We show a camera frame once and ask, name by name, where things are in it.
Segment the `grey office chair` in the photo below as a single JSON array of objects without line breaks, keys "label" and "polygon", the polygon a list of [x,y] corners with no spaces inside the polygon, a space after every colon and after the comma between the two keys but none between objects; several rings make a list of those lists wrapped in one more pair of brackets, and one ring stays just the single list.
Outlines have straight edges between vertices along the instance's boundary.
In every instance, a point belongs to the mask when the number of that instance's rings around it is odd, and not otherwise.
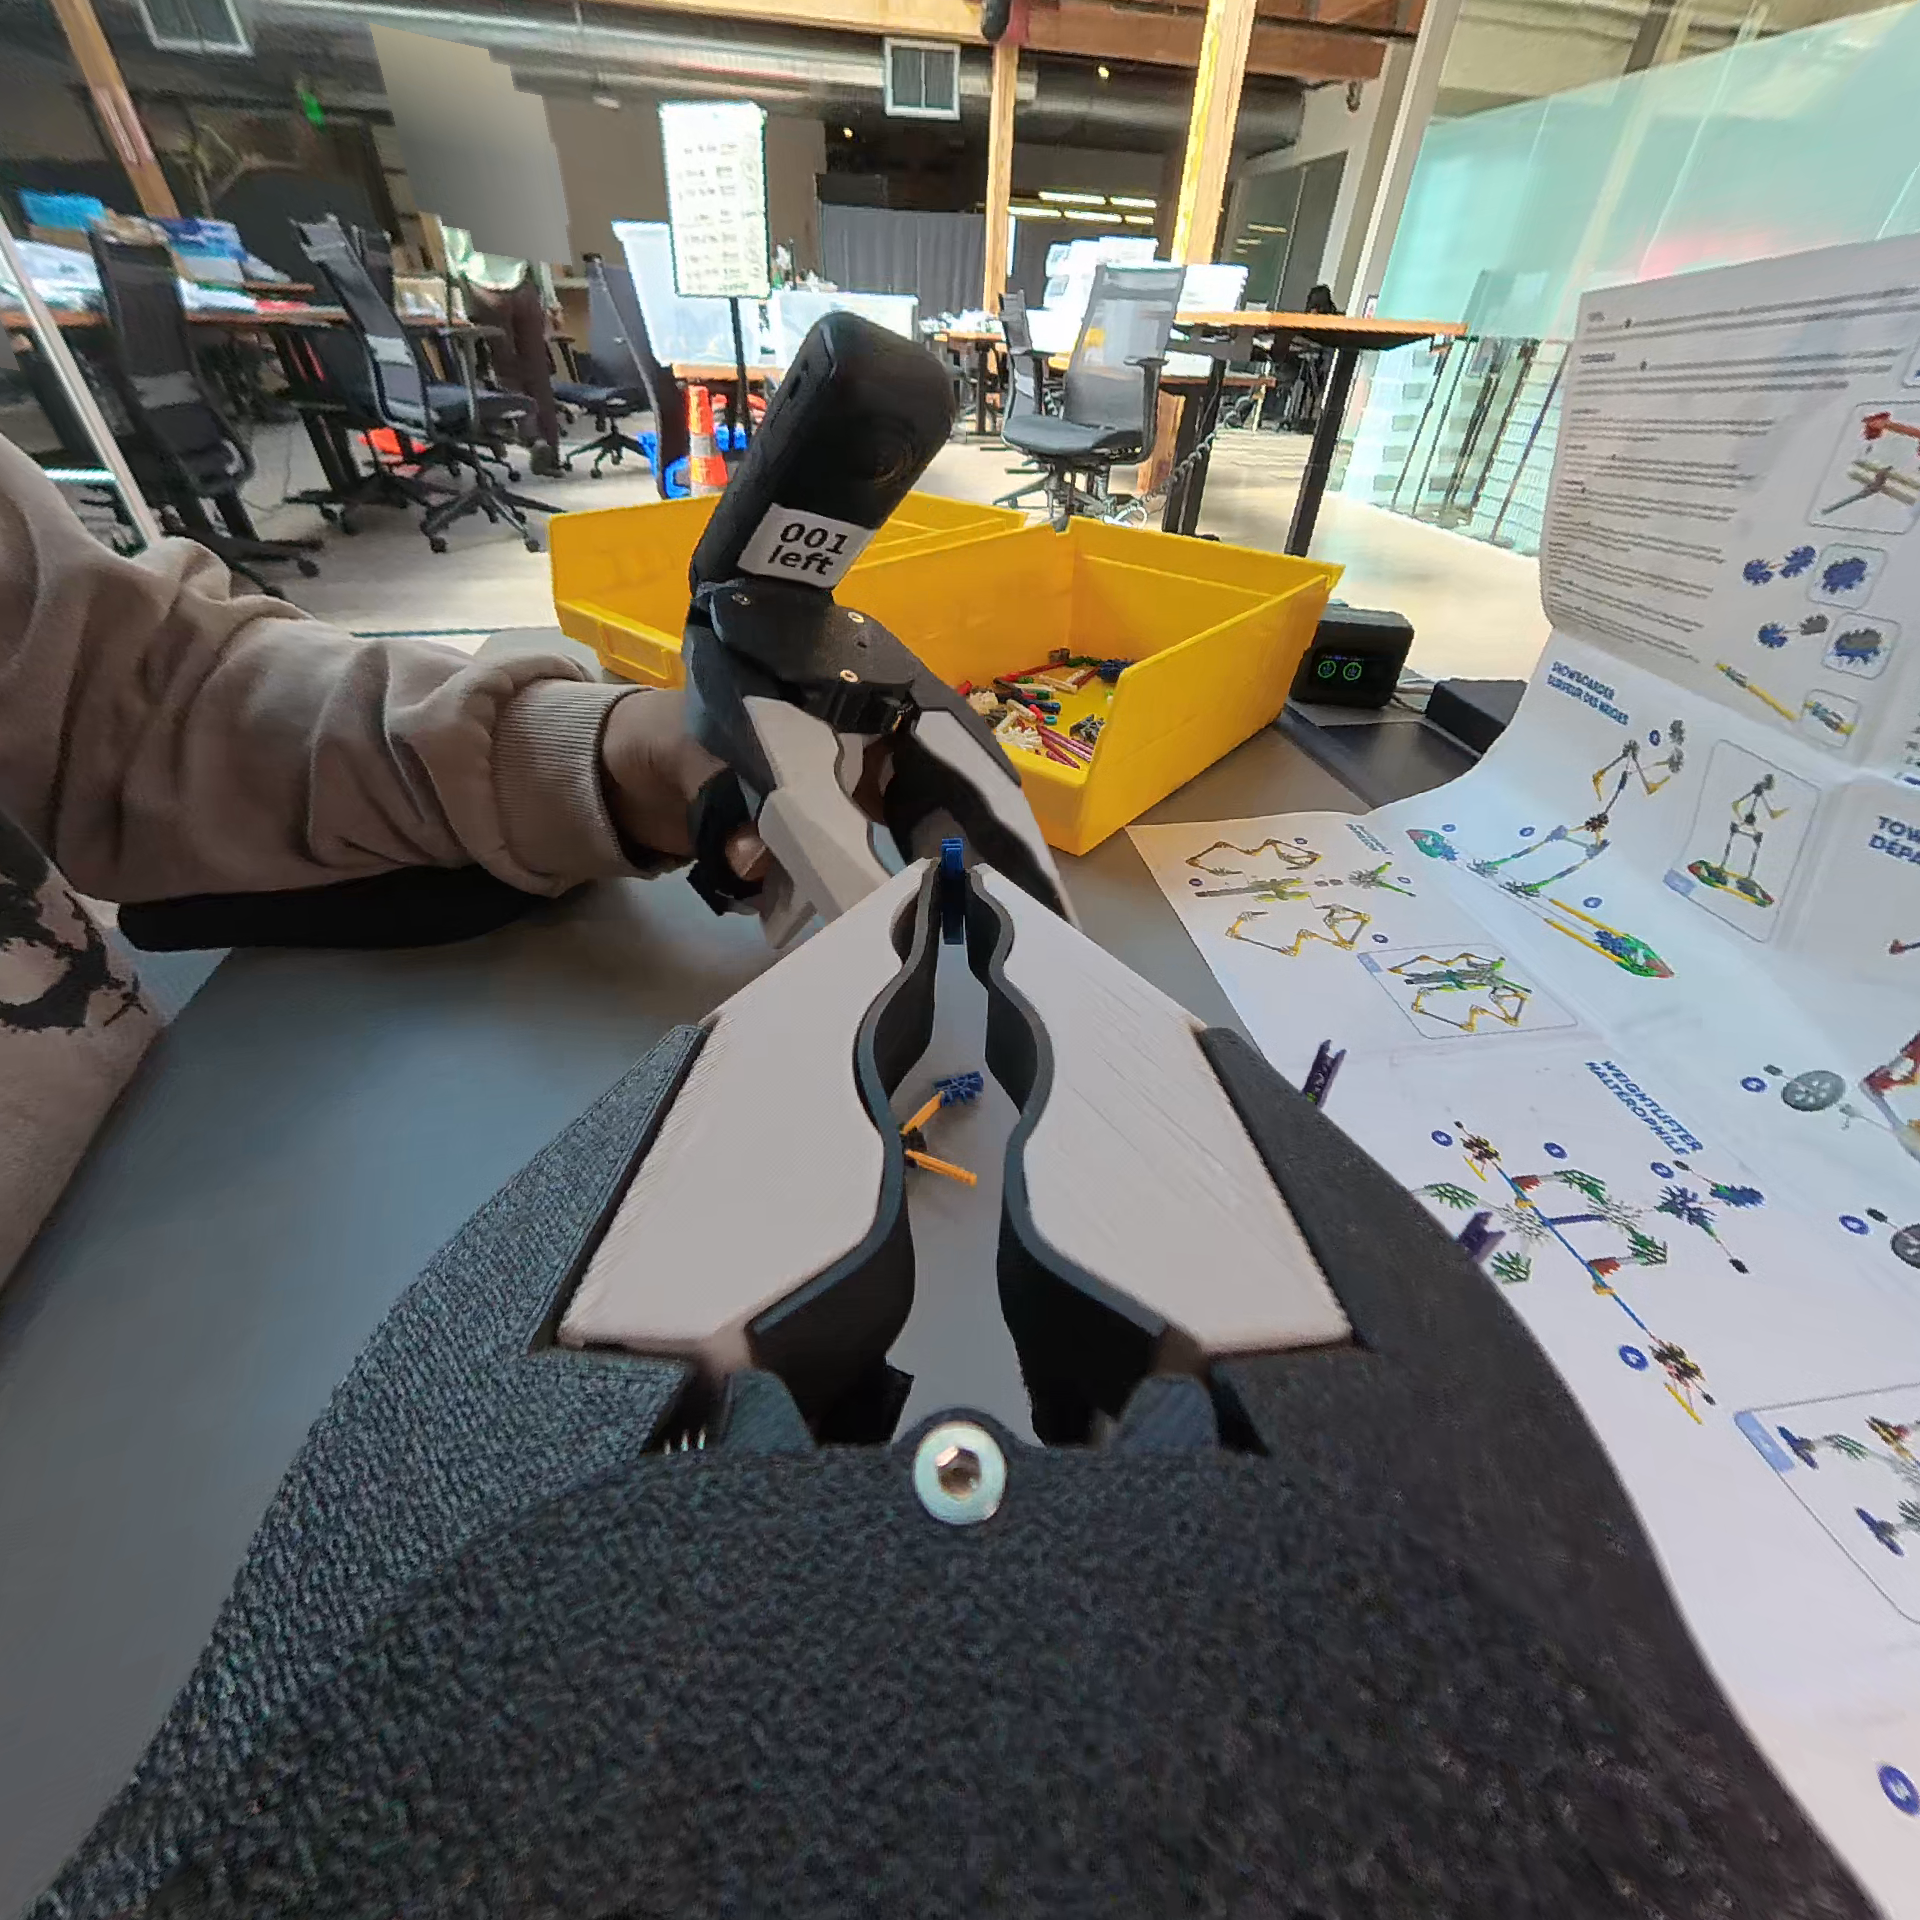
[{"label": "grey office chair", "polygon": [[1113,472],[1156,453],[1166,350],[1177,324],[1185,268],[1101,263],[1049,413],[1044,355],[1017,346],[1002,314],[1011,394],[1002,442],[1040,468],[1044,515],[1055,535],[1069,517],[1113,515]]}]

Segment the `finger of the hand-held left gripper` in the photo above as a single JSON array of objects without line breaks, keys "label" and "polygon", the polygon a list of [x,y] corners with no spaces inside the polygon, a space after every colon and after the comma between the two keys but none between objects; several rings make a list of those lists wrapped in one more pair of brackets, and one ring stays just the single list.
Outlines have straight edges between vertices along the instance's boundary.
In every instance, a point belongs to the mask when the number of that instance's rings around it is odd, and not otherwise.
[{"label": "finger of the hand-held left gripper", "polygon": [[1055,853],[993,735],[961,714],[917,714],[899,729],[899,853],[932,859],[946,837],[965,844],[969,867],[986,867],[1055,917],[1074,917]]},{"label": "finger of the hand-held left gripper", "polygon": [[763,933],[770,949],[789,949],[817,917],[850,916],[892,875],[871,850],[871,812],[859,799],[881,735],[836,731],[776,696],[749,696],[749,731],[772,778],[753,820],[776,867]]}]

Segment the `wooden table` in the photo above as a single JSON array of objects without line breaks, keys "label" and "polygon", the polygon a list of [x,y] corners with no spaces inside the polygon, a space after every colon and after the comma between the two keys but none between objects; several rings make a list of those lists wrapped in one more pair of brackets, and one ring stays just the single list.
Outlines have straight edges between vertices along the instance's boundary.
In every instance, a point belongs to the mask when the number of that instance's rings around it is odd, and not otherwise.
[{"label": "wooden table", "polygon": [[1203,355],[1213,362],[1195,399],[1190,399],[1177,432],[1173,432],[1173,468],[1166,481],[1166,515],[1162,530],[1194,536],[1201,502],[1208,492],[1213,440],[1220,436],[1224,398],[1228,398],[1228,365],[1247,362],[1257,346],[1292,346],[1312,342],[1333,355],[1327,398],[1318,406],[1318,425],[1306,450],[1306,468],[1298,481],[1298,495],[1292,508],[1292,525],[1283,536],[1289,558],[1306,558],[1342,425],[1347,413],[1354,380],[1363,355],[1388,355],[1415,342],[1450,342],[1464,341],[1467,324],[1443,321],[1388,321],[1388,317],[1321,317],[1321,314],[1177,314],[1171,346],[1177,355]]}]

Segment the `white sign on stand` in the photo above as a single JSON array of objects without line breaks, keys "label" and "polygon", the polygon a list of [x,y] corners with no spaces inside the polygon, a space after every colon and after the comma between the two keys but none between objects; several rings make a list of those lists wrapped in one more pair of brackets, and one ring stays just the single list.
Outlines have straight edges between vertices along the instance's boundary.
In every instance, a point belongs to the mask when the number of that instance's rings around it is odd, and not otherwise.
[{"label": "white sign on stand", "polygon": [[733,421],[749,436],[746,304],[772,291],[766,112],[749,100],[659,103],[674,291],[733,317]]}]

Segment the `small black box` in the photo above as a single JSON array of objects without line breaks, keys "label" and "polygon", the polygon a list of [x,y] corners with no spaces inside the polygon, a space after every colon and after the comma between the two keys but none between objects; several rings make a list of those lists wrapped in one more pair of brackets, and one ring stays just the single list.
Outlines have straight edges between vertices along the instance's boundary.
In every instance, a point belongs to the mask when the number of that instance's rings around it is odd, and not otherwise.
[{"label": "small black box", "polygon": [[1441,680],[1430,690],[1424,729],[1458,747],[1471,760],[1481,760],[1513,726],[1528,681],[1492,680]]}]

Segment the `black office chair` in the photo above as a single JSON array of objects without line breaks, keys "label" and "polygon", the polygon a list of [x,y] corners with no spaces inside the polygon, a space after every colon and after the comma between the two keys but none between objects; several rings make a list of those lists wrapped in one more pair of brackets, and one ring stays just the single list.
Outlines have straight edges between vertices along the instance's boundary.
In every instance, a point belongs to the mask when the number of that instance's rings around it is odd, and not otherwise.
[{"label": "black office chair", "polygon": [[316,540],[257,535],[243,502],[257,463],[201,378],[166,243],[94,227],[88,253],[102,285],[107,380],[127,421],[120,440],[164,530],[268,596],[280,586],[263,563],[316,578]]},{"label": "black office chair", "polygon": [[296,227],[296,241],[354,341],[358,370],[346,378],[354,425],[398,440],[398,481],[419,508],[427,548],[441,558],[457,521],[483,517],[540,558],[540,525],[554,508],[514,492],[506,453],[518,432],[535,425],[535,399],[483,387],[460,336],[450,341],[457,380],[436,380],[398,304],[382,299],[354,238],[338,221],[320,221]]}]

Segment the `yellow plastic bin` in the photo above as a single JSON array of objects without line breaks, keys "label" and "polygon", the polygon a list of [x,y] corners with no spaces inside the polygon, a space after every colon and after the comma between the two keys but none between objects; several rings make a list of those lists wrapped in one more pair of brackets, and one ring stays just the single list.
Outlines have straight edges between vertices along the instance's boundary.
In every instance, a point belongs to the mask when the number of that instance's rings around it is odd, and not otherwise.
[{"label": "yellow plastic bin", "polygon": [[[691,605],[691,558],[707,530],[713,508],[713,495],[691,495],[549,521],[560,633],[586,643],[615,681],[659,690],[685,681],[678,653]],[[1025,525],[1030,517],[1017,511],[911,492],[853,563],[853,578],[875,563],[1020,535]]]},{"label": "yellow plastic bin", "polygon": [[1050,648],[1137,658],[1085,775],[1011,755],[1044,837],[1091,853],[1281,717],[1333,583],[1328,563],[1077,517],[875,563],[838,599],[946,685]]}]

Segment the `person's left forearm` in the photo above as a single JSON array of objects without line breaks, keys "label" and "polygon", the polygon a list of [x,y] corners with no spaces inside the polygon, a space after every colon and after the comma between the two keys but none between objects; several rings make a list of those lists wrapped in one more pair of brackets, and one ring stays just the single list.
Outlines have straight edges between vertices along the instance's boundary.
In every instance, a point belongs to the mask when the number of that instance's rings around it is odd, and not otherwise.
[{"label": "person's left forearm", "polygon": [[196,540],[127,562],[4,445],[4,815],[88,898],[648,873],[603,798],[620,695],[554,657],[342,638]]}]

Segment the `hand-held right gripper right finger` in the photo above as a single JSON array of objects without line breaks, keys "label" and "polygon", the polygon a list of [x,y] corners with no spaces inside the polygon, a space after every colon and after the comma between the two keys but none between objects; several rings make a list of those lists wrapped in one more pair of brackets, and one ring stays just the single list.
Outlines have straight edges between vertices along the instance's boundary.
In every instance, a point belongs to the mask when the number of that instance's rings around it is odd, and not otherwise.
[{"label": "hand-held right gripper right finger", "polygon": [[986,1072],[1015,1101],[993,1284],[1038,1437],[1118,1425],[1144,1380],[1339,1354],[1347,1310],[1228,1077],[1232,1033],[1015,879],[970,873]]}]

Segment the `person's beige clothing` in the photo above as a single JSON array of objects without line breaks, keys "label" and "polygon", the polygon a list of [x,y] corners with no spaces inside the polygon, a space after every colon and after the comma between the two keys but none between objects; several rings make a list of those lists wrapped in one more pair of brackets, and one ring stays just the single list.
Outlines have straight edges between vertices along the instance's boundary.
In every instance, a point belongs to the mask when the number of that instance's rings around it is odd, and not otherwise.
[{"label": "person's beige clothing", "polygon": [[127,952],[4,815],[4,1282],[159,1038]]}]

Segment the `black device with green display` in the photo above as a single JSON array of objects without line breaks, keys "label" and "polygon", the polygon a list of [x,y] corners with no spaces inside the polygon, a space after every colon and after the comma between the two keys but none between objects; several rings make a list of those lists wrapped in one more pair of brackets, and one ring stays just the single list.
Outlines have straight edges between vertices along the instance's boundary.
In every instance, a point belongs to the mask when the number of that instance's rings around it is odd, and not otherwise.
[{"label": "black device with green display", "polygon": [[1394,707],[1411,648],[1407,614],[1328,602],[1292,680],[1289,710],[1321,729],[1380,726]]}]

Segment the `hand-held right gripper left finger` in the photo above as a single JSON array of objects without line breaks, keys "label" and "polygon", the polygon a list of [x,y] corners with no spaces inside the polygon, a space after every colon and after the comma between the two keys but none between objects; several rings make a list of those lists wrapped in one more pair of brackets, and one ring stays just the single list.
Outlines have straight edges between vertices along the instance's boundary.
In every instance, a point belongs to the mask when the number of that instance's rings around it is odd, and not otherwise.
[{"label": "hand-held right gripper left finger", "polygon": [[899,873],[702,1023],[558,1344],[770,1373],[817,1437],[892,1437],[914,1308],[892,1095],[928,1042],[928,873]]}]

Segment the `person's left hand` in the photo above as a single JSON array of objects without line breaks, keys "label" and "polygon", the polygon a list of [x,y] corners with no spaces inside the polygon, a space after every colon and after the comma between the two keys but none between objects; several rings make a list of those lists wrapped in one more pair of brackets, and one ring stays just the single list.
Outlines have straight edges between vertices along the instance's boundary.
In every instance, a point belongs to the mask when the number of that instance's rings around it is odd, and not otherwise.
[{"label": "person's left hand", "polygon": [[615,696],[598,778],[634,870],[672,873],[699,859],[693,806],[724,775],[733,765],[693,735],[685,690]]}]

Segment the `white folded instruction booklet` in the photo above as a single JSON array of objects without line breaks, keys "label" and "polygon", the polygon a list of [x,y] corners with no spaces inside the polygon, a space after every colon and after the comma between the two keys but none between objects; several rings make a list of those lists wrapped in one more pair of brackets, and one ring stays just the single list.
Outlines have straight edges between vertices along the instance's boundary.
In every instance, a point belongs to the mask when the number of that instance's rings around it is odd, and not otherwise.
[{"label": "white folded instruction booklet", "polygon": [[1572,1388],[1684,1621],[1915,1915],[1915,238],[1580,301],[1548,648],[1369,815],[1132,827],[1283,1076]]}]

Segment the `pile of toy building pieces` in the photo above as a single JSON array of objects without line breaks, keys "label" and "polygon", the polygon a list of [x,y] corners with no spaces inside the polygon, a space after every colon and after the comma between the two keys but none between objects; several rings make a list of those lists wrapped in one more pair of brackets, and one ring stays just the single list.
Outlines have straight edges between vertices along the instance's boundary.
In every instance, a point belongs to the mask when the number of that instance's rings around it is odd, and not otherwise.
[{"label": "pile of toy building pieces", "polygon": [[1038,666],[980,681],[965,680],[953,690],[993,731],[1005,755],[1085,775],[1132,663],[1129,657],[1050,648]]}]

